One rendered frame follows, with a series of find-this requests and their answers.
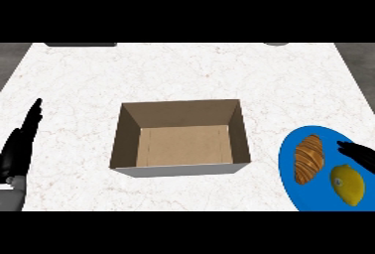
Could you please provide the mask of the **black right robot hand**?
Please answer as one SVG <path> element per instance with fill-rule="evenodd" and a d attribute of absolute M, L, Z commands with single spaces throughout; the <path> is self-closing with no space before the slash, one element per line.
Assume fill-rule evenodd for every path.
<path fill-rule="evenodd" d="M 375 150 L 353 143 L 337 142 L 338 152 L 375 175 Z"/>

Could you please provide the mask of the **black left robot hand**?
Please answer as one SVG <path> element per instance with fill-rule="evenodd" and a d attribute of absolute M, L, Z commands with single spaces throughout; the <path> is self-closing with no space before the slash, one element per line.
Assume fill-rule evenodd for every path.
<path fill-rule="evenodd" d="M 25 177 L 28 174 L 32 143 L 43 119 L 41 102 L 43 99 L 38 98 L 29 108 L 22 126 L 12 131 L 0 151 L 0 184 L 6 184 L 9 178 Z"/>

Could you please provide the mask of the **yellow lemon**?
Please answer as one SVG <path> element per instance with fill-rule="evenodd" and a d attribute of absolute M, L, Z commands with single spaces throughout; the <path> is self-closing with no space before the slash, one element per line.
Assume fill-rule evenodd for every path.
<path fill-rule="evenodd" d="M 348 165 L 341 165 L 332 168 L 329 179 L 338 197 L 345 204 L 356 206 L 365 195 L 362 175 Z"/>

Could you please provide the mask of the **blue plate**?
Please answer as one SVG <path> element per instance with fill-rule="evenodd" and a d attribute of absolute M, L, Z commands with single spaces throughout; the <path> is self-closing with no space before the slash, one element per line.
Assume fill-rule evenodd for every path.
<path fill-rule="evenodd" d="M 300 185 L 294 180 L 294 150 L 303 139 L 314 134 L 322 141 L 323 168 L 313 179 Z M 285 136 L 279 151 L 279 170 L 283 189 L 291 202 L 303 211 L 375 211 L 375 174 L 337 151 L 337 142 L 350 139 L 335 130 L 322 126 L 303 126 Z M 348 205 L 334 191 L 331 170 L 348 165 L 360 174 L 365 182 L 365 195 L 356 206 Z"/>

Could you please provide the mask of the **open cardboard box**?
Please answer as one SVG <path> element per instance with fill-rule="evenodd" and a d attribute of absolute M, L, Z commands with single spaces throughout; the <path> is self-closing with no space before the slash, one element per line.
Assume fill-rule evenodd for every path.
<path fill-rule="evenodd" d="M 235 173 L 251 162 L 238 99 L 120 108 L 109 167 L 134 178 Z"/>

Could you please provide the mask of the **brown croissant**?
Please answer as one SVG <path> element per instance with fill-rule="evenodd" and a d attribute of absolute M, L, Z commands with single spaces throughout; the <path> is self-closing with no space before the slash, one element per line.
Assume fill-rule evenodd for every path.
<path fill-rule="evenodd" d="M 303 138 L 294 149 L 294 180 L 306 185 L 325 165 L 322 141 L 316 134 Z"/>

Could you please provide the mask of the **dark grey flat object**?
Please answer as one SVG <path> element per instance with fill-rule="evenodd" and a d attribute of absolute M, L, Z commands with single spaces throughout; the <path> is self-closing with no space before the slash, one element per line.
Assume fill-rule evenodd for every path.
<path fill-rule="evenodd" d="M 44 43 L 49 47 L 115 47 L 117 43 Z"/>

